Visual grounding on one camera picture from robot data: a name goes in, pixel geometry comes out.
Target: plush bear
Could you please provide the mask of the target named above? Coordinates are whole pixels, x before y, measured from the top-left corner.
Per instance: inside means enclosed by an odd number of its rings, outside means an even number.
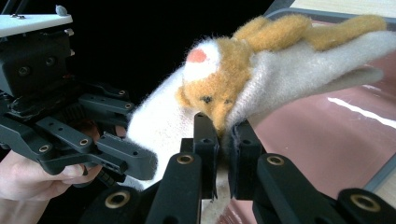
[[[131,115],[126,139],[157,155],[154,177],[141,181],[127,176],[121,184],[143,190],[160,181],[169,159],[180,151],[181,139],[193,137],[198,112],[211,118],[227,155],[235,124],[264,119],[313,94],[377,82],[382,71],[366,64],[396,50],[396,34],[386,29],[376,15],[323,25],[299,14],[275,21],[259,16],[232,37],[199,41],[186,62]],[[219,199],[203,203],[203,223],[230,200],[227,166],[219,168],[217,183]],[[217,214],[206,215],[208,211]]]

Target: bear eye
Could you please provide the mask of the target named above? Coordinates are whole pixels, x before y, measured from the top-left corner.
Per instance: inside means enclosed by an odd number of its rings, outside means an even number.
[[[204,101],[206,104],[209,104],[212,102],[212,97],[211,96],[202,96],[200,100]]]
[[[208,77],[219,69],[219,46],[215,40],[207,40],[192,49],[184,66],[183,79],[194,81]]]

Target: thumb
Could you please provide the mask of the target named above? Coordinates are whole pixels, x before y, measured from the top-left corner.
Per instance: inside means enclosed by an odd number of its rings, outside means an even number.
[[[83,165],[80,164],[65,166],[62,172],[58,175],[50,175],[42,168],[40,169],[40,171],[41,172],[37,172],[36,175],[34,175],[33,177],[36,181],[66,180],[79,177],[84,174]]]
[[[69,165],[64,167],[64,170],[58,174],[59,177],[74,178],[84,174],[84,166],[80,164]]]

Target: bear ear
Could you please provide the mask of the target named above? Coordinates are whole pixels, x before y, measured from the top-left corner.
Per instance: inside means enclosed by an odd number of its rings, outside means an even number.
[[[190,101],[187,99],[184,94],[183,87],[179,87],[176,92],[176,99],[181,106],[191,107]]]

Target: human hand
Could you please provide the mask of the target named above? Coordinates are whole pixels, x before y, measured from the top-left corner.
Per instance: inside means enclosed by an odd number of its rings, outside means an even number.
[[[71,185],[92,181],[101,166],[66,166],[58,175],[50,175],[35,161],[10,151],[0,162],[0,198],[14,201],[46,201],[63,194]]]

